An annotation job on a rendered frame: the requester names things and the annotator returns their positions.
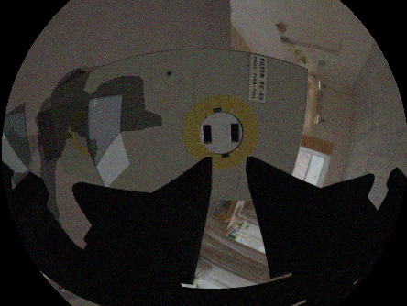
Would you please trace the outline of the dark grey service panel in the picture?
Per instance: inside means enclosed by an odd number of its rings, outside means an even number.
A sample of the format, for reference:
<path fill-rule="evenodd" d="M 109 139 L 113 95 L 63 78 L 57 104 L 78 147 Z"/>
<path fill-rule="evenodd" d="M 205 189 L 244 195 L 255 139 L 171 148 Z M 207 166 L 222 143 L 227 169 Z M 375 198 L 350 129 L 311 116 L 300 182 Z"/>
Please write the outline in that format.
<path fill-rule="evenodd" d="M 129 167 L 111 187 L 152 193 L 203 157 L 212 158 L 210 200 L 252 201 L 247 157 L 292 175 L 303 141 L 308 69 L 231 49 L 167 49 L 88 71 L 52 91 L 53 134 L 63 171 L 100 182 L 86 138 L 86 100 L 122 94 L 121 137 Z M 200 124 L 215 109 L 236 117 L 240 145 L 208 150 Z"/>

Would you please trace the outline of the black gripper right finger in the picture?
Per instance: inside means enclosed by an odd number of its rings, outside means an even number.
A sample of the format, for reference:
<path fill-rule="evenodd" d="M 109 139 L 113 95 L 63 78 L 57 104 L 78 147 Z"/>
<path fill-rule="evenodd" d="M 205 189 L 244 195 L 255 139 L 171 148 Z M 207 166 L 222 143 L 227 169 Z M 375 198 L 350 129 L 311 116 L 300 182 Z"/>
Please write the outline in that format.
<path fill-rule="evenodd" d="M 339 209 L 368 197 L 374 174 L 322 189 L 255 157 L 247 157 L 247 185 L 262 234 L 270 278 L 292 272 L 293 263 L 323 232 Z"/>

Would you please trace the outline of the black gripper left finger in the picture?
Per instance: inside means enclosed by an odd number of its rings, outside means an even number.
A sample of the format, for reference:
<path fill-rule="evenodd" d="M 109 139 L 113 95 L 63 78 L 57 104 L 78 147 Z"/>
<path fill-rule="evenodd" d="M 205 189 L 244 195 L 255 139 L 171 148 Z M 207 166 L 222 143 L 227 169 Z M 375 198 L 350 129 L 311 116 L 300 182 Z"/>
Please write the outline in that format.
<path fill-rule="evenodd" d="M 77 182 L 74 200 L 90 224 L 162 246 L 181 283 L 193 285 L 212 187 L 212 158 L 152 193 Z"/>

